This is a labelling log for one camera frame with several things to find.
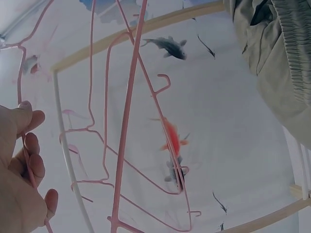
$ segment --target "fish fin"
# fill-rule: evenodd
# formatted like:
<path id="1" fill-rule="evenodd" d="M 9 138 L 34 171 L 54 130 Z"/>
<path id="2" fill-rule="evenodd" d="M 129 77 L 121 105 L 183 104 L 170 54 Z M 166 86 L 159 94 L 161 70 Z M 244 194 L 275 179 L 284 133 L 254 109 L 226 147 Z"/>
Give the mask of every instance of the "fish fin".
<path id="1" fill-rule="evenodd" d="M 183 169 L 184 176 L 187 175 L 187 169 Z"/>
<path id="2" fill-rule="evenodd" d="M 160 150 L 167 150 L 169 147 L 167 145 L 164 145 L 160 148 Z"/>
<path id="3" fill-rule="evenodd" d="M 179 42 L 179 44 L 180 44 L 181 47 L 184 47 L 186 42 L 187 42 L 187 40 L 182 40 L 182 41 Z"/>
<path id="4" fill-rule="evenodd" d="M 185 140 L 185 139 L 184 139 L 184 140 L 180 140 L 180 144 L 183 145 L 183 146 L 184 146 L 184 145 L 188 145 L 188 144 L 189 144 L 189 141 L 188 141 L 188 140 Z"/>
<path id="5" fill-rule="evenodd" d="M 171 178 L 170 176 L 166 176 L 166 177 L 164 178 L 164 181 L 165 181 L 165 182 L 171 182 L 171 181 L 172 181 L 172 178 Z"/>
<path id="6" fill-rule="evenodd" d="M 170 57 L 171 56 L 171 54 L 169 53 L 169 52 L 167 52 L 166 54 L 164 54 L 164 58 L 166 58 L 166 57 Z"/>
<path id="7" fill-rule="evenodd" d="M 189 137 L 189 135 L 190 135 L 190 133 L 189 133 L 189 134 L 187 134 L 187 136 L 184 138 L 184 140 L 186 140 L 186 139 Z"/>
<path id="8" fill-rule="evenodd" d="M 149 118 L 149 120 L 160 121 L 158 118 Z"/>
<path id="9" fill-rule="evenodd" d="M 141 45 L 141 47 L 144 47 L 145 45 L 149 44 L 151 41 L 153 41 L 153 39 L 143 39 L 144 41 L 146 41 L 145 44 Z"/>

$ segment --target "goldfish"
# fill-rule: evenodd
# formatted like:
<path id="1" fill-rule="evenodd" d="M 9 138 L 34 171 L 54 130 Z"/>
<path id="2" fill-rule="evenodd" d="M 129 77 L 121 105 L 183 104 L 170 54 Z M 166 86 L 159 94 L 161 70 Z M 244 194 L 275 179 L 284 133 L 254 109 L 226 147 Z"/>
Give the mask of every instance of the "goldfish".
<path id="1" fill-rule="evenodd" d="M 173 37 L 169 36 L 168 39 L 164 37 L 159 37 L 157 39 L 144 39 L 144 41 L 146 41 L 146 43 L 144 45 L 141 45 L 141 47 L 149 43 L 154 43 L 159 49 L 165 49 L 167 53 L 164 54 L 164 58 L 170 56 L 174 56 L 181 60 L 186 60 L 187 58 L 187 55 L 183 48 L 187 40 L 182 40 L 178 43 L 174 41 Z"/>
<path id="2" fill-rule="evenodd" d="M 164 125 L 168 130 L 168 134 L 169 137 L 172 141 L 172 145 L 173 145 L 173 149 L 176 155 L 176 159 L 180 165 L 181 161 L 182 161 L 182 157 L 180 156 L 180 147 L 183 145 L 187 145 L 189 143 L 189 141 L 187 140 L 189 134 L 183 139 L 180 140 L 180 135 L 177 132 L 177 126 L 173 125 L 172 123 L 170 123 L 166 117 L 164 117 Z M 166 144 L 163 145 L 160 150 L 170 150 L 169 146 L 168 146 L 169 142 L 168 139 L 166 140 Z M 184 176 L 186 175 L 186 172 L 180 168 L 181 174 L 182 174 L 182 178 L 179 176 L 179 173 L 174 169 L 174 165 L 173 165 L 173 161 L 171 159 L 171 161 L 167 161 L 167 167 L 170 170 L 170 176 L 165 177 L 165 181 L 166 182 L 170 182 L 172 180 L 175 181 L 176 184 L 178 184 L 177 179 L 179 180 L 179 182 L 181 183 L 181 179 L 184 180 Z"/>
<path id="3" fill-rule="evenodd" d="M 179 157 L 179 152 L 180 152 L 180 146 L 189 144 L 189 141 L 187 140 L 187 137 L 189 135 L 187 135 L 187 137 L 185 139 L 179 140 L 179 134 L 177 132 L 177 126 L 171 124 L 167 120 L 166 117 L 164 117 L 164 125 L 165 125 L 165 128 L 167 128 L 167 130 L 168 130 L 168 134 L 169 134 L 169 137 L 170 137 L 170 139 L 172 141 L 172 145 L 173 145 L 173 149 L 174 149 L 176 158 L 178 158 Z M 166 144 L 163 145 L 160 148 L 160 150 L 170 150 L 169 149 L 169 142 L 168 142 L 168 140 L 166 140 Z"/>

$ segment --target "gray fish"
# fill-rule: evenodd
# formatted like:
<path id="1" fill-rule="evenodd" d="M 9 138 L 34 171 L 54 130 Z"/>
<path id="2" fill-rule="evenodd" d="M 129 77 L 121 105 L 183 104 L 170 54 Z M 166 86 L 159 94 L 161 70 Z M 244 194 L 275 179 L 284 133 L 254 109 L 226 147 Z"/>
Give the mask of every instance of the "gray fish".
<path id="1" fill-rule="evenodd" d="M 227 208 L 225 208 L 225 206 L 223 204 L 221 204 L 221 202 L 215 197 L 214 191 L 213 191 L 213 196 L 216 199 L 216 201 L 220 204 L 221 208 L 223 209 L 223 211 L 225 212 L 225 214 L 227 215 Z"/>
<path id="2" fill-rule="evenodd" d="M 149 43 L 154 43 L 159 49 L 165 49 L 167 53 L 164 54 L 164 57 L 174 56 L 181 60 L 186 60 L 187 58 L 187 55 L 183 48 L 187 40 L 182 40 L 177 43 L 176 41 L 174 41 L 173 37 L 169 36 L 168 39 L 164 37 L 159 37 L 157 39 L 144 39 L 144 41 L 146 41 L 146 43 L 141 47 Z"/>
<path id="3" fill-rule="evenodd" d="M 180 165 L 180 164 L 181 164 L 181 161 L 182 161 L 183 159 L 182 159 L 181 156 L 179 156 L 179 157 L 177 158 L 177 160 L 178 160 L 178 163 L 179 163 L 179 165 Z M 166 162 L 166 165 L 167 165 L 167 167 L 168 167 L 169 170 L 170 170 L 170 175 L 167 176 L 167 177 L 165 177 L 164 181 L 166 181 L 166 182 L 174 181 L 174 183 L 175 183 L 176 185 L 178 185 L 178 182 L 177 182 L 177 178 L 178 178 L 178 179 L 179 179 L 179 183 L 181 184 L 181 190 L 183 190 L 182 180 L 185 182 L 185 175 L 186 175 L 185 172 L 186 172 L 186 171 L 184 171 L 183 169 L 180 169 L 180 172 L 181 172 L 181 175 L 182 175 L 182 177 L 180 177 L 179 172 L 178 172 L 178 171 L 175 171 L 175 169 L 174 169 L 174 164 L 173 164 L 173 161 L 172 161 L 172 160 L 171 160 L 170 162 L 167 161 L 167 162 Z"/>

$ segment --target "orange goldfish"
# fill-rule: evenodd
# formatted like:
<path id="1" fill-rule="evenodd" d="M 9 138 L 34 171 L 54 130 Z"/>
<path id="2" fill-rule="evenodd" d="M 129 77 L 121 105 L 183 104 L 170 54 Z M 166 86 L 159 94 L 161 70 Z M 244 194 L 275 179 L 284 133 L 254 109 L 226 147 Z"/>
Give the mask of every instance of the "orange goldfish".
<path id="1" fill-rule="evenodd" d="M 169 136 L 170 136 L 170 138 L 171 138 L 172 145 L 173 145 L 173 148 L 174 148 L 174 152 L 175 152 L 175 154 L 176 154 L 176 158 L 178 158 L 178 157 L 179 157 L 180 146 L 189 144 L 189 141 L 186 140 L 186 138 L 188 137 L 188 135 L 187 135 L 187 137 L 186 137 L 185 139 L 180 140 L 180 139 L 179 139 L 179 134 L 177 133 L 177 126 L 171 124 L 171 123 L 169 122 L 169 120 L 167 120 L 166 117 L 164 118 L 164 124 L 165 124 L 165 127 L 167 128 L 168 134 L 169 134 Z M 160 150 L 170 150 L 170 149 L 169 149 L 169 142 L 168 142 L 168 140 L 166 140 L 166 144 L 163 145 L 163 146 L 160 148 Z"/>

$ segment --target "white pole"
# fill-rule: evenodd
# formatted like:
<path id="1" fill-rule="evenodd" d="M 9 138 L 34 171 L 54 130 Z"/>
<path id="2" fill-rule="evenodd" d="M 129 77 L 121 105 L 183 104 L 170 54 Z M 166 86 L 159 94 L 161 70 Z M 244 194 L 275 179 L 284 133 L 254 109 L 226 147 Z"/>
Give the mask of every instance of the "white pole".
<path id="1" fill-rule="evenodd" d="M 70 158 L 67 138 L 66 138 L 66 134 L 64 133 L 65 132 L 65 126 L 64 126 L 63 116 L 62 116 L 62 107 L 61 107 L 61 103 L 60 103 L 59 88 L 58 88 L 58 77 L 57 77 L 57 72 L 55 72 L 55 71 L 53 72 L 53 82 L 54 82 L 54 91 L 55 91 L 58 123 L 59 123 L 60 133 L 63 135 L 61 138 L 61 143 L 62 143 L 62 147 L 63 147 L 63 153 L 64 153 L 65 162 L 66 162 L 66 167 L 67 167 L 67 170 L 69 173 L 70 180 L 72 183 L 74 183 L 73 191 L 76 195 L 78 205 L 80 207 L 83 218 L 86 222 L 87 228 L 88 228 L 90 233 L 95 233 L 93 226 L 92 226 L 92 223 L 88 217 L 86 207 L 84 206 L 84 203 L 83 203 L 83 200 L 81 197 L 81 193 L 80 193 L 80 189 L 79 189 L 79 186 L 77 184 L 77 179 L 76 179 L 76 176 L 74 174 L 71 158 Z"/>

